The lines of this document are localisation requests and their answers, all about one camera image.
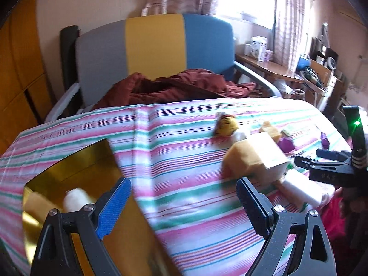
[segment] striped tablecloth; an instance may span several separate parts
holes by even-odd
[[[314,154],[320,128],[331,149],[348,149],[333,125],[299,100],[245,98],[188,101],[100,109],[22,132],[0,159],[0,237],[28,275],[21,200],[26,182],[55,162],[107,138],[122,173],[150,225],[184,275],[244,275],[264,242],[241,207],[236,181],[221,167],[231,146],[213,136],[216,114],[225,111],[257,132],[264,120],[278,128],[293,124],[297,151]],[[273,204],[296,211],[273,187]],[[288,260],[286,244],[276,275]]]

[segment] screw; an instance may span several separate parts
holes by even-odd
[[[279,204],[275,205],[273,208],[274,208],[275,211],[277,211],[279,213],[284,211],[284,207],[282,205],[279,205]]]
[[[54,215],[56,215],[58,213],[58,210],[57,209],[51,209],[50,211],[49,211],[49,215],[51,215],[51,216],[54,216]]]
[[[90,211],[92,211],[93,210],[93,208],[94,208],[95,206],[93,205],[93,204],[86,204],[84,207],[83,207],[83,209],[84,209],[84,211],[86,211],[86,212],[90,212]]]
[[[317,217],[318,216],[318,212],[316,210],[310,210],[309,212],[313,217]]]

